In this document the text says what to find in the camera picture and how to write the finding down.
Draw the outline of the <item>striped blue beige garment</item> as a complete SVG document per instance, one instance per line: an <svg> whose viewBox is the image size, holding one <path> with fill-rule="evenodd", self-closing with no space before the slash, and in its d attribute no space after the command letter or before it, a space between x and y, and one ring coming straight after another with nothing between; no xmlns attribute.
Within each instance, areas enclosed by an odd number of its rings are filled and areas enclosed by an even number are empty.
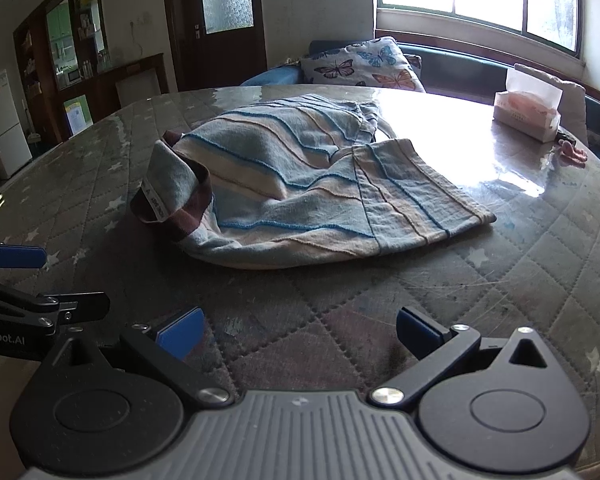
<svg viewBox="0 0 600 480"><path fill-rule="evenodd" d="M407 252L495 219L397 136L376 102L316 94L167 131L131 208L190 256L237 269Z"/></svg>

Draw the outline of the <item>white refrigerator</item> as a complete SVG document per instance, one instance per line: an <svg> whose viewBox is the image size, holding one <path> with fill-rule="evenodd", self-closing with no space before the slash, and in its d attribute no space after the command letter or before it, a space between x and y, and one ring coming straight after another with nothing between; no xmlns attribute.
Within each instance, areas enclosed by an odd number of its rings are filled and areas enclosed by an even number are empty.
<svg viewBox="0 0 600 480"><path fill-rule="evenodd" d="M12 97L7 73L0 72L0 175L9 179L32 160Z"/></svg>

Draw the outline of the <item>grey quilted star table cover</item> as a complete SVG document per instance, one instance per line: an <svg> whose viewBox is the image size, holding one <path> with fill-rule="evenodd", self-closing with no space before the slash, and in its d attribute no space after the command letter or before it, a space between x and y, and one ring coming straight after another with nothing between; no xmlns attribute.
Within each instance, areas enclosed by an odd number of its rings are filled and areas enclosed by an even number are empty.
<svg viewBox="0 0 600 480"><path fill-rule="evenodd" d="M96 122L0 190L0 269L31 295L106 292L93 326L204 312L187 363L234 393L365 392L415 364L414 308L485 337L536 330L588 410L600 479L600 158L577 164L429 93L235 87Z"/></svg>

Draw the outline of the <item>dark wooden shelf cabinet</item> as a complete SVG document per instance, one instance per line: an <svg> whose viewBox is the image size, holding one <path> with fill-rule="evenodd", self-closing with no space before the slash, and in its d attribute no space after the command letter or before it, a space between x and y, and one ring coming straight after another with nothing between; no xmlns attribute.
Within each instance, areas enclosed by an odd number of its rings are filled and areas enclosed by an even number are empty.
<svg viewBox="0 0 600 480"><path fill-rule="evenodd" d="M163 0L44 0L14 43L40 150L175 84Z"/></svg>

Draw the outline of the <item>pink small toy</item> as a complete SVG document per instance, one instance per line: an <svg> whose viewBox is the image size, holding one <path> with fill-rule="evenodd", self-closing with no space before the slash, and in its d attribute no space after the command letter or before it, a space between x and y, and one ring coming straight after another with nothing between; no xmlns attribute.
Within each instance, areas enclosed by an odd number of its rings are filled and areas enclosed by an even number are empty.
<svg viewBox="0 0 600 480"><path fill-rule="evenodd" d="M577 140L568 133L558 132L556 142L560 156L575 165L584 166L588 161L588 155L577 147Z"/></svg>

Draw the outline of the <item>tissue box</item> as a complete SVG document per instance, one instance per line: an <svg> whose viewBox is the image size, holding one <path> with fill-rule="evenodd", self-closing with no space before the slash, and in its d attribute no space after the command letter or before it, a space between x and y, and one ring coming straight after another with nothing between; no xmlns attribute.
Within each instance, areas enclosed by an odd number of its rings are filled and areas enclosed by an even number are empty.
<svg viewBox="0 0 600 480"><path fill-rule="evenodd" d="M493 119L543 144L553 142L562 89L511 67L505 84L505 91L495 93Z"/></svg>

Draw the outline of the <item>grey plain pillow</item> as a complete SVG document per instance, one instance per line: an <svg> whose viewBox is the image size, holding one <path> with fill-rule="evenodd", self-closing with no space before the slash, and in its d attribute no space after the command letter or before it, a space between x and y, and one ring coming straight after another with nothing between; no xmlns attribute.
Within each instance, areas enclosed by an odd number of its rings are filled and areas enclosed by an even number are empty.
<svg viewBox="0 0 600 480"><path fill-rule="evenodd" d="M574 81L560 79L524 64L515 64L514 67L518 72L538 78L562 90L562 99L558 105L558 113L562 116L560 125L575 136L583 145L588 146L585 88Z"/></svg>

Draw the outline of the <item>butterfly print pillow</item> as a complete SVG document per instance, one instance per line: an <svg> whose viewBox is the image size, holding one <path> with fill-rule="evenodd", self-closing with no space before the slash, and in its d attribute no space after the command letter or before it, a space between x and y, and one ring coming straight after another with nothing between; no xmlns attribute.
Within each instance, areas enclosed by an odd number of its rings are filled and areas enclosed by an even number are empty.
<svg viewBox="0 0 600 480"><path fill-rule="evenodd" d="M391 37L309 54L300 60L300 67L311 84L426 92L413 65Z"/></svg>

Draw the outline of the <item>dark wooden door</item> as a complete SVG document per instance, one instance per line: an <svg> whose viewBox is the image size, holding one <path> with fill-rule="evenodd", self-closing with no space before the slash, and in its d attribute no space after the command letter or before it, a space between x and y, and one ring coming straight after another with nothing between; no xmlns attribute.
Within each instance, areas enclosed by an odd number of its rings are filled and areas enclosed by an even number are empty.
<svg viewBox="0 0 600 480"><path fill-rule="evenodd" d="M261 0L164 0L178 90L238 86L266 70Z"/></svg>

